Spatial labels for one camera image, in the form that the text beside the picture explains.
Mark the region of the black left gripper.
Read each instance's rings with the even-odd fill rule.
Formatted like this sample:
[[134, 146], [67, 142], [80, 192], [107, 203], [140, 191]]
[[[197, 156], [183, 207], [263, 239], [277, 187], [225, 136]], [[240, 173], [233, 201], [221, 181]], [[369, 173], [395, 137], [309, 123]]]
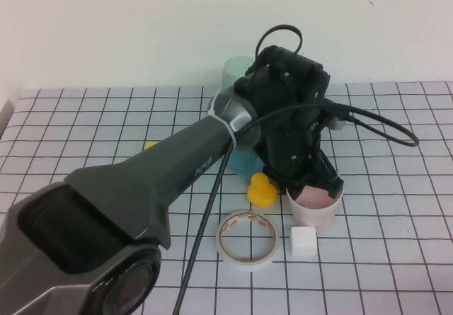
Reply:
[[269, 119], [265, 171], [282, 194], [300, 193], [308, 185], [340, 197], [344, 181], [320, 151], [319, 109], [294, 109]]

